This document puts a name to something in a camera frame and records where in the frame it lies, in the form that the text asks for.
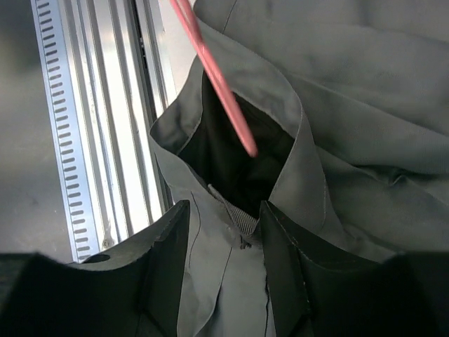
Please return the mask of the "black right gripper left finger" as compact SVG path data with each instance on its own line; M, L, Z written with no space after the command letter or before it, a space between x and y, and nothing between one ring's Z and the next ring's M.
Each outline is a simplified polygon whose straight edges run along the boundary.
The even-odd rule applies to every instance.
M73 336L176 336L187 256L190 204L179 201L155 224L74 265L81 275Z

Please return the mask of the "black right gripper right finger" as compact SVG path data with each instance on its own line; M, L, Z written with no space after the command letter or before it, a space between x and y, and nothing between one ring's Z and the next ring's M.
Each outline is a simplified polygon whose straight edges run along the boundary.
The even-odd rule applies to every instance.
M260 227L278 336L403 335L379 263L330 244L268 201Z

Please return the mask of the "grey pleated skirt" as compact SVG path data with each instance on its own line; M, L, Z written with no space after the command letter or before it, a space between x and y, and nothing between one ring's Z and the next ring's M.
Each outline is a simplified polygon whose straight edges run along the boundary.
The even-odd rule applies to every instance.
M260 208L381 265L402 336L448 335L448 2L197 1L200 60L150 139L190 203L179 336L278 336Z

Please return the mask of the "pink hanger with grey skirt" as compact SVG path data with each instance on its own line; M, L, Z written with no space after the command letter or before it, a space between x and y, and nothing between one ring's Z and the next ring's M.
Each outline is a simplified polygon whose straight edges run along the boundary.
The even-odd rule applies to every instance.
M231 92L213 54L202 36L192 5L186 0L170 0L184 31L186 32L203 68L244 149L251 157L257 156L257 145L234 94Z

